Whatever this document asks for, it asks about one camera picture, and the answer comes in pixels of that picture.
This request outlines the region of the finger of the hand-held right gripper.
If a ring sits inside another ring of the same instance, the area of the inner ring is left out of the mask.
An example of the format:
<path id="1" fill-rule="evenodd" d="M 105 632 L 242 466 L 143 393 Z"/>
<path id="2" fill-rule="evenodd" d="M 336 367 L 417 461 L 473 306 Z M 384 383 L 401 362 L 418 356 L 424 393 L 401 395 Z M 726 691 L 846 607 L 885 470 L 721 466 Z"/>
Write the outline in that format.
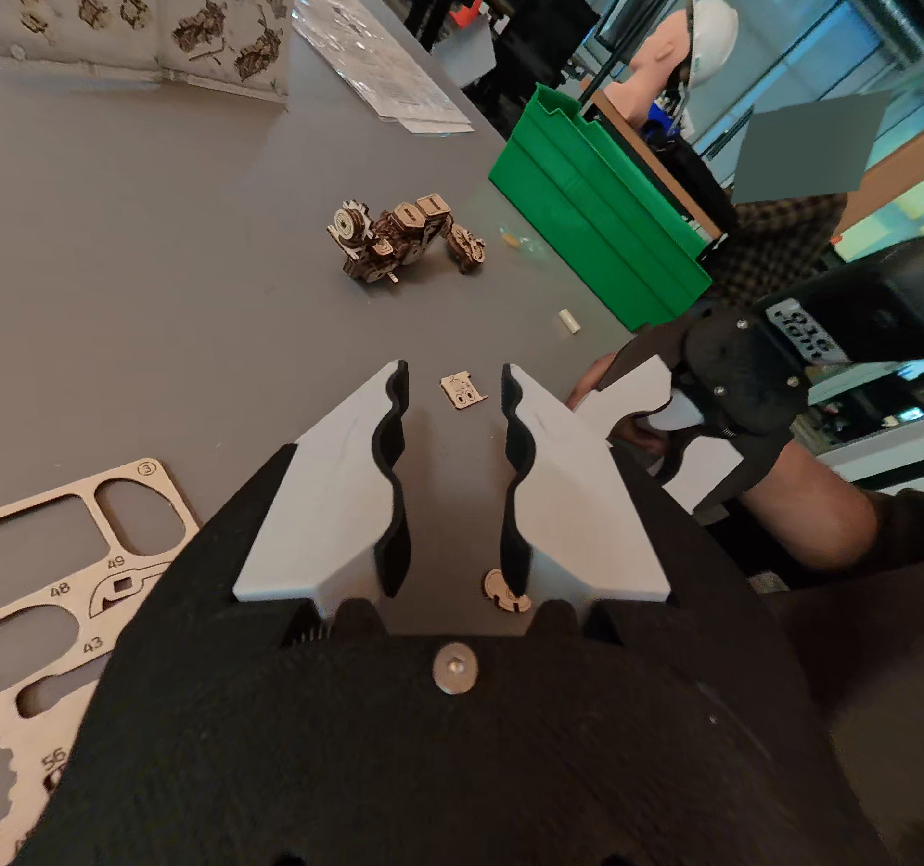
<path id="1" fill-rule="evenodd" d="M 606 444 L 614 446 L 624 444 L 607 439 L 615 424 L 626 417 L 634 417 L 637 421 L 639 417 L 647 417 L 665 408 L 671 399 L 671 386 L 670 373 L 657 356 L 603 387 L 609 370 L 574 412 Z"/>
<path id="2" fill-rule="evenodd" d="M 675 389 L 661 410 L 639 415 L 636 425 L 664 441 L 664 453 L 647 470 L 688 514 L 694 514 L 743 462 L 694 401 Z"/>

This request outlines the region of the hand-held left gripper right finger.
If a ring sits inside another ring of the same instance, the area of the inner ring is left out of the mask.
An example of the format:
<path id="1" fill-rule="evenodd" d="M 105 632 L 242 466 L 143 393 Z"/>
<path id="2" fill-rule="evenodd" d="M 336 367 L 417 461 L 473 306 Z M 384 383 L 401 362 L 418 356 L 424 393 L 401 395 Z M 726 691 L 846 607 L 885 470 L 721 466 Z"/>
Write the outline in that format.
<path id="1" fill-rule="evenodd" d="M 502 369 L 505 456 L 514 468 L 500 544 L 509 593 L 564 601 L 585 621 L 600 601 L 664 603 L 670 584 L 607 442 L 519 366 Z"/>

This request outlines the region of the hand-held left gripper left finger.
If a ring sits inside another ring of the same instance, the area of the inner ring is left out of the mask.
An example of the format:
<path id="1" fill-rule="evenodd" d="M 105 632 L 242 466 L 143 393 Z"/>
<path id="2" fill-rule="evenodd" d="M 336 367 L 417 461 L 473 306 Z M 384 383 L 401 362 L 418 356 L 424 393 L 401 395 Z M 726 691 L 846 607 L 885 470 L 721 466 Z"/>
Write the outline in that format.
<path id="1" fill-rule="evenodd" d="M 306 599 L 332 621 L 346 600 L 398 595 L 411 556 L 395 470 L 409 390 L 409 364 L 389 362 L 297 438 L 235 582 L 238 602 Z"/>

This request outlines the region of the wooden puzzle parts sheet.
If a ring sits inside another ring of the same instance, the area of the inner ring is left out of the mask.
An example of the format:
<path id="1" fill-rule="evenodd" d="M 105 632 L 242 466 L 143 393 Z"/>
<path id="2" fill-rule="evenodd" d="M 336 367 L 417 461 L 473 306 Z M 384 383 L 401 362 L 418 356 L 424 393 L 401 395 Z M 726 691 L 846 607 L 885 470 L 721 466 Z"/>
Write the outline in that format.
<path id="1" fill-rule="evenodd" d="M 111 481 L 132 482 L 164 498 L 182 523 L 179 543 L 155 556 L 142 556 L 124 545 L 98 498 L 99 490 Z M 7 520 L 68 498 L 79 500 L 90 515 L 107 546 L 105 556 L 2 607 L 2 621 L 40 607 L 63 610 L 76 621 L 75 643 L 38 671 L 38 682 L 68 674 L 112 652 L 157 580 L 199 532 L 183 496 L 165 466 L 154 457 L 5 504 L 1 518 Z M 2 690 L 2 749 L 10 754 L 14 776 L 7 794 L 9 809 L 2 818 L 2 864 L 15 859 L 60 783 L 97 685 L 93 680 L 29 718 L 21 715 L 17 704 L 19 695 L 29 687 L 29 679 L 24 677 Z"/>

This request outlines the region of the person's right forearm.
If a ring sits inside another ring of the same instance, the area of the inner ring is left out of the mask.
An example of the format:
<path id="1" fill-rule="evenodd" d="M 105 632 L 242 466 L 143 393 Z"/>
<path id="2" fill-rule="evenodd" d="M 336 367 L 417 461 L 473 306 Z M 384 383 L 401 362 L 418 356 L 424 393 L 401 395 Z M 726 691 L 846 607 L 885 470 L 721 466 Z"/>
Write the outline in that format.
<path id="1" fill-rule="evenodd" d="M 817 572 L 855 565 L 880 530 L 871 500 L 797 441 L 739 501 L 792 559 Z"/>

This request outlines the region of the grey desk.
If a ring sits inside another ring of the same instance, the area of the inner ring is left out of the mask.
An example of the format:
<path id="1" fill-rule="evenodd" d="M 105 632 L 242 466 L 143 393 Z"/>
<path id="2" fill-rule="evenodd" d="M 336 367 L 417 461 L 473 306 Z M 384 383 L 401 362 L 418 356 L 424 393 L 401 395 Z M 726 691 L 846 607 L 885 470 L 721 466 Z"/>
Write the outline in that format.
<path id="1" fill-rule="evenodd" d="M 490 737 L 471 759 L 502 781 L 468 774 L 377 826 L 384 810 L 338 801 L 322 776 L 359 763 L 370 725 L 334 746 L 385 690 L 395 715 L 421 693 L 450 713 L 449 750 L 463 751 L 458 714 L 473 695 L 436 687 L 433 655 L 460 630 L 501 631 L 478 594 L 497 563 L 504 420 L 502 364 L 519 363 L 559 394 L 627 330 L 551 251 L 499 244 L 485 271 L 458 275 L 445 252 L 391 287 L 349 282 L 322 234 L 337 201 L 377 202 L 436 190 L 488 236 L 522 220 L 486 181 L 502 148 L 480 119 L 474 134 L 419 138 L 378 121 L 311 46 L 291 50 L 288 109 L 192 87 L 69 90 L 12 72 L 2 81 L 2 496 L 32 492 L 128 456 L 157 456 L 202 517 L 221 557 L 262 510 L 237 499 L 274 453 L 387 361 L 410 366 L 407 449 L 398 463 L 413 544 L 383 636 L 318 627 L 308 610 L 220 600 L 193 633 L 163 580 L 143 608 L 138 652 L 125 638 L 101 687 L 121 667 L 141 681 L 142 709 L 115 711 L 119 737 L 103 774 L 78 762 L 16 864 L 327 864 L 308 829 L 360 844 L 332 864 L 606 864 L 618 842 L 591 845 L 589 814 L 526 802 L 537 786 Z M 558 314 L 581 326 L 571 335 Z M 440 387 L 469 371 L 484 400 L 455 410 Z"/>

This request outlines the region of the person's right hand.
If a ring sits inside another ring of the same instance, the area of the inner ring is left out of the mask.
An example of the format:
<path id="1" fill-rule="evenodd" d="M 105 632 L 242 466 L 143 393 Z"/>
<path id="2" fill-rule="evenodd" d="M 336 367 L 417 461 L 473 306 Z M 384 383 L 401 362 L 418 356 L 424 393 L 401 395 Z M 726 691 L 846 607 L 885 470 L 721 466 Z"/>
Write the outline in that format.
<path id="1" fill-rule="evenodd" d="M 576 410 L 582 400 L 597 388 L 599 382 L 611 368 L 618 352 L 611 352 L 598 357 L 581 376 L 565 400 L 565 405 Z M 646 453 L 655 459 L 663 458 L 668 444 L 666 438 L 641 427 L 634 417 L 626 417 L 610 430 L 607 436 L 610 442 L 621 442 Z"/>

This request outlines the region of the small wooden piece round holes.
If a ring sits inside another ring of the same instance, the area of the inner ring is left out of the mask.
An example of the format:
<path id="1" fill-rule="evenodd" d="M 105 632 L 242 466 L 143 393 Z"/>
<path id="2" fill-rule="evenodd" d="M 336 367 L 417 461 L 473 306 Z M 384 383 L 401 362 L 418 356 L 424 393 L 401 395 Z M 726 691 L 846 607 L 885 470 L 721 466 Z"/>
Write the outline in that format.
<path id="1" fill-rule="evenodd" d="M 475 387 L 469 371 L 445 376 L 440 380 L 440 387 L 455 410 L 468 410 L 488 398 Z"/>

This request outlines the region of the small clear plastic bag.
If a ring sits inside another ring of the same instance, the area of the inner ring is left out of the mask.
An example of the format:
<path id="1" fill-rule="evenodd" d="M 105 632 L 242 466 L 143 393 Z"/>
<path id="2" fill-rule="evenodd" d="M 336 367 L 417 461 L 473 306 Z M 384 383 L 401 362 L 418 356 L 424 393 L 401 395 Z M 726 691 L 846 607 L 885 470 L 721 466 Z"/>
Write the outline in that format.
<path id="1" fill-rule="evenodd" d="M 520 235 L 505 227 L 499 229 L 499 234 L 505 246 L 521 254 L 539 259 L 548 257 L 551 252 L 547 243 L 539 236 Z"/>

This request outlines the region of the green plastic bin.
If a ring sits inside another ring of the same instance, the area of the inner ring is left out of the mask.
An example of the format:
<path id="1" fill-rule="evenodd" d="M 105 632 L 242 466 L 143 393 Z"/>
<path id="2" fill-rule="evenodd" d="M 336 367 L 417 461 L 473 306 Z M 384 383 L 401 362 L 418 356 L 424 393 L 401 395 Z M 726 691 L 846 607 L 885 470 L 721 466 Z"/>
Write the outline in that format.
<path id="1" fill-rule="evenodd" d="M 578 101 L 537 84 L 489 180 L 627 329 L 710 289 L 707 243 Z"/>

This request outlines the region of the small wooden wheel assembly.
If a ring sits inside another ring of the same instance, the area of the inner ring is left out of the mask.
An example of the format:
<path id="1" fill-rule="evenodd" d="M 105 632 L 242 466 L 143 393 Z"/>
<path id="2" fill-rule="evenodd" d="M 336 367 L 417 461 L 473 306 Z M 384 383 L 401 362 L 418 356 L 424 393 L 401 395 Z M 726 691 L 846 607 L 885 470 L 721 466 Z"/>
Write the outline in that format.
<path id="1" fill-rule="evenodd" d="M 445 236 L 445 245 L 462 274 L 476 271 L 485 260 L 484 241 L 457 223 L 450 226 Z"/>

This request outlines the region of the wooden side table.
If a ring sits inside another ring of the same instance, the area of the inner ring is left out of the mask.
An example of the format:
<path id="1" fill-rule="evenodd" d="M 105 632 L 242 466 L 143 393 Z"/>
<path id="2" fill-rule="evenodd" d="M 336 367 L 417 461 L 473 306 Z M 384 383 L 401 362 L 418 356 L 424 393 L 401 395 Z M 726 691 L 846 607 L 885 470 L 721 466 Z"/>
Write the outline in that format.
<path id="1" fill-rule="evenodd" d="M 613 106 L 610 100 L 600 91 L 590 93 L 591 78 L 586 77 L 581 82 L 581 95 L 588 96 L 588 105 L 606 119 L 607 124 L 614 131 L 614 137 L 628 153 L 634 163 L 660 190 L 665 198 L 675 207 L 678 213 L 685 215 L 690 225 L 698 230 L 702 236 L 711 241 L 720 240 L 724 231 L 716 225 L 710 216 L 705 213 L 692 196 L 684 189 L 676 177 L 664 166 L 661 160 Z"/>

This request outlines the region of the wooden model motorcycle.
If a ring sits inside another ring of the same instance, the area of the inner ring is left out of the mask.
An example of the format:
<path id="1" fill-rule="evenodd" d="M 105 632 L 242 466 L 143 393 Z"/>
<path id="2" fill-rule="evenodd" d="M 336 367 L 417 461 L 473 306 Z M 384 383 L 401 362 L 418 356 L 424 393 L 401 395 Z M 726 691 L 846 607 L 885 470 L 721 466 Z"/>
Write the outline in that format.
<path id="1" fill-rule="evenodd" d="M 388 279 L 422 258 L 437 237 L 454 223 L 451 207 L 437 193 L 415 202 L 402 202 L 377 218 L 364 202 L 347 200 L 336 210 L 326 230 L 344 255 L 344 273 L 365 284 Z"/>

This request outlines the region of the mannequin head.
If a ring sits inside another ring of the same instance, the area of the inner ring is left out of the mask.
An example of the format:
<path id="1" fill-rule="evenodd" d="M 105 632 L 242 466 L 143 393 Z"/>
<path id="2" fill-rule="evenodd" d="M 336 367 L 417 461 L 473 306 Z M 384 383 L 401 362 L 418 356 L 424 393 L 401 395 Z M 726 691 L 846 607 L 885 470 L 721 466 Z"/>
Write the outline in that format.
<path id="1" fill-rule="evenodd" d="M 614 81 L 603 89 L 609 103 L 633 130 L 641 130 L 656 98 L 687 61 L 690 49 L 687 11 L 680 9 L 665 17 L 642 42 L 630 60 L 628 80 Z"/>

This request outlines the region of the white hard hat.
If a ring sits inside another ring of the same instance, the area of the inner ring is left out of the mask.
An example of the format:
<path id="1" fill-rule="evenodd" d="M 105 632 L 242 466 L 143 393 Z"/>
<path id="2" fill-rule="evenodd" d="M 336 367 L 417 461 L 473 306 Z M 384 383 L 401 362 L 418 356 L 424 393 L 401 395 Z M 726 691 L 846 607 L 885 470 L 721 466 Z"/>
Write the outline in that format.
<path id="1" fill-rule="evenodd" d="M 731 56 L 738 13 L 724 0 L 685 0 L 689 51 L 685 86 L 697 88 L 715 77 Z"/>

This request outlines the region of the plastic-sleeved paper sheets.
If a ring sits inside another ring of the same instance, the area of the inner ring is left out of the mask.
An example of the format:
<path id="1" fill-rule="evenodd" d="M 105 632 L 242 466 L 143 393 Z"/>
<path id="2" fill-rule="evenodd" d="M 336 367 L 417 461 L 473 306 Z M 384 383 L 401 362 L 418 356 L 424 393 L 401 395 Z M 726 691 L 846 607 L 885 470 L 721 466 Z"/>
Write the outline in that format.
<path id="1" fill-rule="evenodd" d="M 294 0 L 295 31 L 379 118 L 418 135 L 474 130 L 360 0 Z"/>

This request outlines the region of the printed instruction booklet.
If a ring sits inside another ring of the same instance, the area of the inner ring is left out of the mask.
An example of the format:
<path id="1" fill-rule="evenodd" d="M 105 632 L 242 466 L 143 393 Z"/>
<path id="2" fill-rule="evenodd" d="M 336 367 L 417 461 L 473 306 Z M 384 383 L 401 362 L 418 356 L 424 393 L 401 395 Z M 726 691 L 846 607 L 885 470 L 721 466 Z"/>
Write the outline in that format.
<path id="1" fill-rule="evenodd" d="M 2 68 L 285 103 L 293 0 L 1 0 Z"/>

